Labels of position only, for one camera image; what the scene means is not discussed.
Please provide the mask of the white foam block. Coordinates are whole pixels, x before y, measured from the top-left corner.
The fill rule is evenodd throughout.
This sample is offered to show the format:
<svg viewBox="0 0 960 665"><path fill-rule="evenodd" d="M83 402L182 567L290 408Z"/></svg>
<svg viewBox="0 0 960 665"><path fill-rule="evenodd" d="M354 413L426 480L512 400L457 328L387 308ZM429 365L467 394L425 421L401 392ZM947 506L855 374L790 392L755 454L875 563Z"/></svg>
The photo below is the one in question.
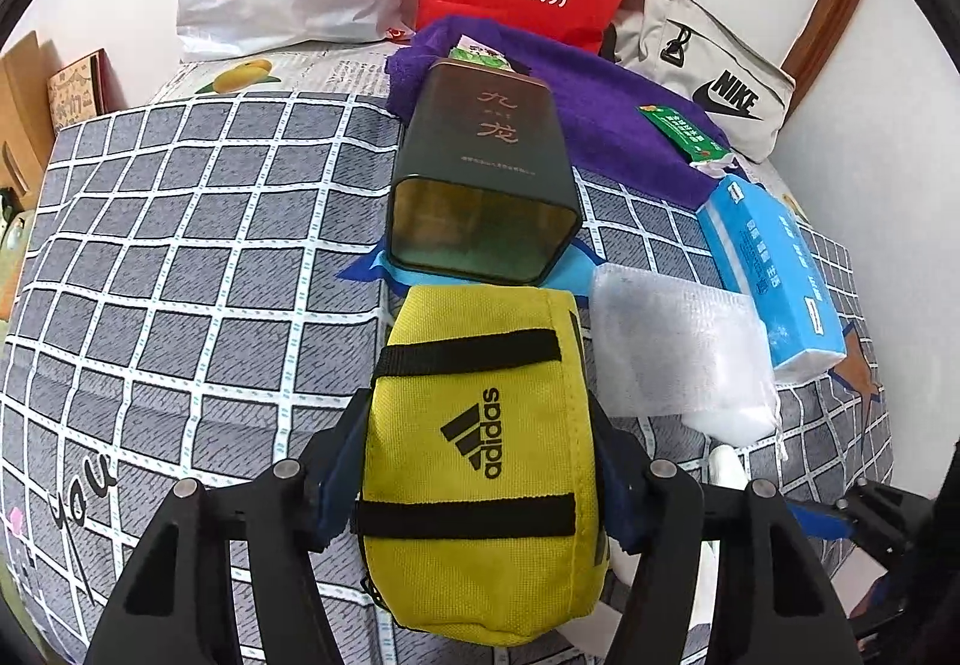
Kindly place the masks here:
<svg viewBox="0 0 960 665"><path fill-rule="evenodd" d="M732 445L716 445L708 456L709 483L719 488L743 491L750 483L747 470L743 468L737 450Z"/></svg>

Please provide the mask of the wooden furniture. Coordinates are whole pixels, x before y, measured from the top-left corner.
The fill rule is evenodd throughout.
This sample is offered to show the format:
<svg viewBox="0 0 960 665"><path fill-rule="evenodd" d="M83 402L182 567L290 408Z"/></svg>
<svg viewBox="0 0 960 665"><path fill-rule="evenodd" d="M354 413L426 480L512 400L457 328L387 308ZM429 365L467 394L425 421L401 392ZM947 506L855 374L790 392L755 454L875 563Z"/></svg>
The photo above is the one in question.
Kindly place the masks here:
<svg viewBox="0 0 960 665"><path fill-rule="evenodd" d="M2 187L13 192L14 203L21 210L34 210L39 203L55 140L44 68L34 31L2 55Z"/></svg>

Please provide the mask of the grey checked quilt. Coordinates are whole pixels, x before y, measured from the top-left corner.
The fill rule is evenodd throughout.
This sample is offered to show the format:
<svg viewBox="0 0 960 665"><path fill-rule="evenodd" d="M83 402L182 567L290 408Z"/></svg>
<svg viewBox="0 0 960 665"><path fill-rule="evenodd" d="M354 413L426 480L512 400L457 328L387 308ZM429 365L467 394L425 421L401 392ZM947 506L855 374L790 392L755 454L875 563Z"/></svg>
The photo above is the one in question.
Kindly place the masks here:
<svg viewBox="0 0 960 665"><path fill-rule="evenodd" d="M332 426L400 296L361 257L400 125L381 99L264 91L99 117L57 137L2 343L2 556L67 663L174 481L247 480ZM571 254L721 286L693 211L574 168ZM781 390L752 478L835 502L892 479L885 403ZM594 663L559 634L489 649L412 633L361 590L352 537L311 558L347 663Z"/></svg>

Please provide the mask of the beige Nike bag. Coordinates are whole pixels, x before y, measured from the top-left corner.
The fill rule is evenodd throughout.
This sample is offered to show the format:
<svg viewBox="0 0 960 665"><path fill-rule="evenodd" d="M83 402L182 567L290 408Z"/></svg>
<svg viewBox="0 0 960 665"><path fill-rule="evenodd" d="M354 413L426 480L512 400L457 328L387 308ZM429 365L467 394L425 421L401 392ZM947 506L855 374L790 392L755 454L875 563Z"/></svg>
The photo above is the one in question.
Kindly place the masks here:
<svg viewBox="0 0 960 665"><path fill-rule="evenodd" d="M622 0L612 29L617 64L700 106L748 160L770 158L796 89L791 75L697 0Z"/></svg>

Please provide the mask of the purple towel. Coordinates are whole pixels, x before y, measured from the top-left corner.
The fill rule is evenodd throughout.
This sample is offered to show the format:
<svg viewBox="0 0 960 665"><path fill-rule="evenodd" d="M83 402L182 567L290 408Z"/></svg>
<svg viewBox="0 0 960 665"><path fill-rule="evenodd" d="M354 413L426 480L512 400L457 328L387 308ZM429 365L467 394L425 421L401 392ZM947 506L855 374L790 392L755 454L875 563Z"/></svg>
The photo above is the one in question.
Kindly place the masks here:
<svg viewBox="0 0 960 665"><path fill-rule="evenodd" d="M688 166L640 112L643 106L670 107L724 145L726 135L700 106L599 55L487 18L444 16L386 60L387 109L400 121L412 119L430 67L464 36L550 86L573 166L686 210L700 208L715 190L715 179Z"/></svg>

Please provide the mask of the blue tissue pack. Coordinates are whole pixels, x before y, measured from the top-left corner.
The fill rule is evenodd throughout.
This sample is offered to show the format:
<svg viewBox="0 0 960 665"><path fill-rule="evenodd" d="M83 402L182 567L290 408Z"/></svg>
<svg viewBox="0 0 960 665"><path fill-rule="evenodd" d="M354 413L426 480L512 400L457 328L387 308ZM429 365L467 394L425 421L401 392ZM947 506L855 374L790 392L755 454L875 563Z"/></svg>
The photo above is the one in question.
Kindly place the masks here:
<svg viewBox="0 0 960 665"><path fill-rule="evenodd" d="M724 286L754 300L778 385L808 384L846 358L827 285L786 205L727 176L697 216Z"/></svg>

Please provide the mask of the green wet wipes packet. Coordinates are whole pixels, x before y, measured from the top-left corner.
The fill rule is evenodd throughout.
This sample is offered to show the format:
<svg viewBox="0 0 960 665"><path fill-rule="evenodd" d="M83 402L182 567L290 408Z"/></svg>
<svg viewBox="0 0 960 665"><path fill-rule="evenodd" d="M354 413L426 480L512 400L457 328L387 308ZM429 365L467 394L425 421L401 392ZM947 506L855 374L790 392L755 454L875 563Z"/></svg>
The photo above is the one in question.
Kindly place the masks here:
<svg viewBox="0 0 960 665"><path fill-rule="evenodd" d="M731 151L709 137L672 107L641 104L638 110L667 137L686 162L697 169L729 161Z"/></svg>

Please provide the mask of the patterned small box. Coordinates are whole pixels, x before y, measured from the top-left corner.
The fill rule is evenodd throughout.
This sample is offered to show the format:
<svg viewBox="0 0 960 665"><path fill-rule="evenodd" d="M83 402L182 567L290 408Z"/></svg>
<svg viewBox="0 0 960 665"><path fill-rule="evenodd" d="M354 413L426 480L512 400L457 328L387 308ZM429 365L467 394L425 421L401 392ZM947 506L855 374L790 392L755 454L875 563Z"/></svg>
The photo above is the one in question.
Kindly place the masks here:
<svg viewBox="0 0 960 665"><path fill-rule="evenodd" d="M103 116L107 104L106 53L95 50L47 80L50 122L55 132Z"/></svg>

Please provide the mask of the dark green tin box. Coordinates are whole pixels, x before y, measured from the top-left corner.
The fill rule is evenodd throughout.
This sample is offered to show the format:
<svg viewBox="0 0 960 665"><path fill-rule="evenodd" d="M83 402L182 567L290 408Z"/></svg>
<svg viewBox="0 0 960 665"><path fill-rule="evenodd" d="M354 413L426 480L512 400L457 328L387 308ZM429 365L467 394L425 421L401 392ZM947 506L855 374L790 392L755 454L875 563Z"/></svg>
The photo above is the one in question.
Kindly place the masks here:
<svg viewBox="0 0 960 665"><path fill-rule="evenodd" d="M583 222L550 88L441 59L405 128L386 254L405 270L539 284Z"/></svg>

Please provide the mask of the light green tissue packet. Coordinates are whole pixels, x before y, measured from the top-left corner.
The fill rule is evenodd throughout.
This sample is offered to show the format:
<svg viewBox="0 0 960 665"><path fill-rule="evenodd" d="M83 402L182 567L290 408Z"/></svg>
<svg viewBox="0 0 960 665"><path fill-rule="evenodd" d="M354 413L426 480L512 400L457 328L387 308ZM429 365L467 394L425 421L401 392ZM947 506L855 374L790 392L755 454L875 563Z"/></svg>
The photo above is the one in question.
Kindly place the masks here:
<svg viewBox="0 0 960 665"><path fill-rule="evenodd" d="M451 60L457 60L462 64L480 65L480 67L491 68L491 70L514 71L512 63L506 55L501 54L499 50L479 43L467 34L462 34L459 41L451 47L448 52Z"/></svg>

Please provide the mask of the yellow adidas pouch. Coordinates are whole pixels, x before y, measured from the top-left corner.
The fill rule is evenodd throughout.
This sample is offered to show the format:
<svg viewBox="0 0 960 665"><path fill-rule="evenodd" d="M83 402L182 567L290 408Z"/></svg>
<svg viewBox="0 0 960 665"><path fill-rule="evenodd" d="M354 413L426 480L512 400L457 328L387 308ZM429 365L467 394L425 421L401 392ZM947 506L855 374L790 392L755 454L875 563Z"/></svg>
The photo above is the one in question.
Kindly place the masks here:
<svg viewBox="0 0 960 665"><path fill-rule="evenodd" d="M516 647L592 612L608 550L571 294L410 289L373 372L353 530L404 628Z"/></svg>

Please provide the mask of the wooden bed headboard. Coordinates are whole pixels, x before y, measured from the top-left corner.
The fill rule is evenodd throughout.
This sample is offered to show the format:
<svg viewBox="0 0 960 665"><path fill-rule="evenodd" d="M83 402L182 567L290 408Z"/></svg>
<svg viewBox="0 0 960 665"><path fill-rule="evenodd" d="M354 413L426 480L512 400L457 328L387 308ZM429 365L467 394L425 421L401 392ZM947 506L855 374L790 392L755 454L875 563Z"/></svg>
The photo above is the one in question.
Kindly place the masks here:
<svg viewBox="0 0 960 665"><path fill-rule="evenodd" d="M789 110L796 109L811 91L818 75L843 38L861 0L815 0L811 15L794 41L782 70L796 80Z"/></svg>

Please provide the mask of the fruit print bed sheet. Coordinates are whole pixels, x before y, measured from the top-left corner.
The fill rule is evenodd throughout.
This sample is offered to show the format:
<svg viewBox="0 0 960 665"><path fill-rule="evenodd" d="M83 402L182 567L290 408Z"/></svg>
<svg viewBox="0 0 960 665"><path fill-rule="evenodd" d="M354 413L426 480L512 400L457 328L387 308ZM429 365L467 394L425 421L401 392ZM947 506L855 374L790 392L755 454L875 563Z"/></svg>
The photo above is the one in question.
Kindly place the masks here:
<svg viewBox="0 0 960 665"><path fill-rule="evenodd" d="M402 44L304 43L244 59L189 62L161 86L153 103L254 91L386 96L386 62L399 49Z"/></svg>

